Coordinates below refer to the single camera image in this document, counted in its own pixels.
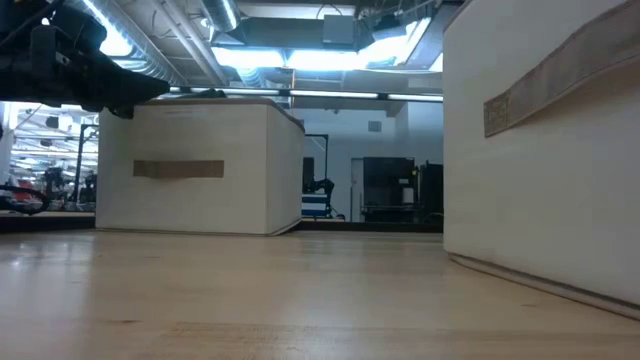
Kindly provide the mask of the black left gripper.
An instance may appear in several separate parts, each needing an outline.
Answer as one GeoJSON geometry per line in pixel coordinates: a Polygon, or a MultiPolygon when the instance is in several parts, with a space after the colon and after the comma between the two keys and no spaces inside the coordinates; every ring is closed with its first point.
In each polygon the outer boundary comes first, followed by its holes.
{"type": "Polygon", "coordinates": [[[71,103],[133,119],[135,105],[170,84],[115,66],[107,30],[65,0],[0,0],[0,101],[71,103]]]}

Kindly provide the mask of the small silver ventilation duct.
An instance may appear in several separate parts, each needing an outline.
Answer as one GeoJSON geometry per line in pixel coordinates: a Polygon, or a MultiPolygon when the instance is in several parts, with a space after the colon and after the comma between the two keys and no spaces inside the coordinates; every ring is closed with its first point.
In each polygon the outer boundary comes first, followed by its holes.
{"type": "Polygon", "coordinates": [[[200,0],[210,25],[218,32],[229,32],[241,23],[241,15],[234,0],[200,0]]]}

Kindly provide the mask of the blue white crate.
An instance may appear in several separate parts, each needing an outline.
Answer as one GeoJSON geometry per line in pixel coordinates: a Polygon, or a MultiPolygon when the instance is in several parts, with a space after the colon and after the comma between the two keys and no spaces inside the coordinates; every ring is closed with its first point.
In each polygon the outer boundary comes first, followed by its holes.
{"type": "Polygon", "coordinates": [[[301,214],[307,218],[329,218],[331,205],[326,194],[303,194],[301,214]]]}

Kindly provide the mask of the large silver ventilation duct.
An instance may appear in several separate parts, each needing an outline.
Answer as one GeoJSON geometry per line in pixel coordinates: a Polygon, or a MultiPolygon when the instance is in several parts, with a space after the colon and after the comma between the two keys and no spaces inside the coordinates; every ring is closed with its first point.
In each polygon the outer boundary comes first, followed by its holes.
{"type": "Polygon", "coordinates": [[[66,0],[68,5],[91,15],[107,31],[100,51],[120,67],[186,85],[186,78],[161,53],[117,0],[66,0]]]}

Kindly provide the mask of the dark narrow cabinet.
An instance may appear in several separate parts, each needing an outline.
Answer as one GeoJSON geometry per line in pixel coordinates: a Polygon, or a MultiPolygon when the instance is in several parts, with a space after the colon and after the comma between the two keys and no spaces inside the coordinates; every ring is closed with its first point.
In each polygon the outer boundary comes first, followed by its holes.
{"type": "Polygon", "coordinates": [[[425,215],[424,221],[443,223],[443,166],[426,162],[421,170],[420,201],[425,215]]]}

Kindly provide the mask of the black cabinet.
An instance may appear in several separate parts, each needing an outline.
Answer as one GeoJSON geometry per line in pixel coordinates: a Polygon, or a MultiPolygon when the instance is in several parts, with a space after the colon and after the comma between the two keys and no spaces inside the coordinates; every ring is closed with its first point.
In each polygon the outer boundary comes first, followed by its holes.
{"type": "Polygon", "coordinates": [[[363,205],[368,223],[414,221],[415,163],[406,157],[363,159],[363,205]]]}

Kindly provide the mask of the horizontal metal rig bar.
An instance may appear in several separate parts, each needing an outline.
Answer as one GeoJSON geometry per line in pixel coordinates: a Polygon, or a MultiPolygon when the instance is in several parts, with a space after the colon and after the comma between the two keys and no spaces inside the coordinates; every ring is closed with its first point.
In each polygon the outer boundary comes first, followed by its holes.
{"type": "Polygon", "coordinates": [[[285,88],[214,88],[214,91],[222,91],[226,96],[253,96],[253,97],[306,97],[306,98],[332,98],[350,100],[375,100],[396,102],[420,102],[442,103],[444,96],[440,94],[400,94],[400,93],[376,93],[376,92],[350,92],[328,91],[309,89],[285,89],[285,88]]]}

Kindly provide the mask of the beige fabric storage bin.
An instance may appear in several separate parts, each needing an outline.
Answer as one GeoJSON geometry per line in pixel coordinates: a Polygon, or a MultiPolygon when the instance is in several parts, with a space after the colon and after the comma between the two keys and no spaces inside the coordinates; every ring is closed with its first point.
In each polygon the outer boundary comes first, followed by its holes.
{"type": "Polygon", "coordinates": [[[270,236],[302,217],[305,128],[266,98],[99,115],[99,229],[270,236]]]}
{"type": "Polygon", "coordinates": [[[446,251],[640,320],[640,0],[467,0],[443,52],[446,251]]]}

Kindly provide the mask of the grey ceiling unit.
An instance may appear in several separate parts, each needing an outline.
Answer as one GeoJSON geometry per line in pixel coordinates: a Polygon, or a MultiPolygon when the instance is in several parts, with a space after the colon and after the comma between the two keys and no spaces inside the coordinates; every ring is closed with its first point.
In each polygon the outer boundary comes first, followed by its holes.
{"type": "Polygon", "coordinates": [[[352,16],[323,17],[322,46],[333,50],[357,50],[357,22],[352,16]]]}

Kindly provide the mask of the black aluminium table frame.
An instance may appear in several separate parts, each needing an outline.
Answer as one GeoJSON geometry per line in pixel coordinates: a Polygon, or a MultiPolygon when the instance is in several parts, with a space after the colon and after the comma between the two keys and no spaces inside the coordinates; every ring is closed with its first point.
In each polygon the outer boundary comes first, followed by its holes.
{"type": "MultiPolygon", "coordinates": [[[[95,216],[88,213],[48,213],[33,216],[0,213],[0,234],[20,232],[45,232],[62,230],[89,230],[95,228],[95,216]]],[[[410,223],[353,223],[339,221],[301,221],[295,231],[355,231],[442,233],[441,224],[410,223]]]]}

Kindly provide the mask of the dark garment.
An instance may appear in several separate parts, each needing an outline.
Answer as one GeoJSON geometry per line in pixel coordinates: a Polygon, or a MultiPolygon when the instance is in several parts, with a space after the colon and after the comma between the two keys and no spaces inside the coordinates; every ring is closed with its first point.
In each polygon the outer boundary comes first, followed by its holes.
{"type": "Polygon", "coordinates": [[[197,93],[189,93],[184,95],[184,98],[193,98],[193,99],[219,99],[219,98],[226,98],[227,95],[224,91],[222,90],[217,90],[217,89],[206,89],[204,91],[201,92],[197,92],[197,93]]]}

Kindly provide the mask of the black background machine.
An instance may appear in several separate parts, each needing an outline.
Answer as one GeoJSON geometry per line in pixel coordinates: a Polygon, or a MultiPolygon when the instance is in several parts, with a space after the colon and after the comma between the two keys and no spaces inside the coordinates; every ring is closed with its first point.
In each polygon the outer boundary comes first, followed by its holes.
{"type": "Polygon", "coordinates": [[[335,187],[334,182],[328,178],[325,178],[322,180],[310,180],[310,181],[305,181],[303,183],[303,193],[311,194],[319,190],[323,190],[324,193],[328,197],[330,197],[332,195],[334,187],[335,187]]]}

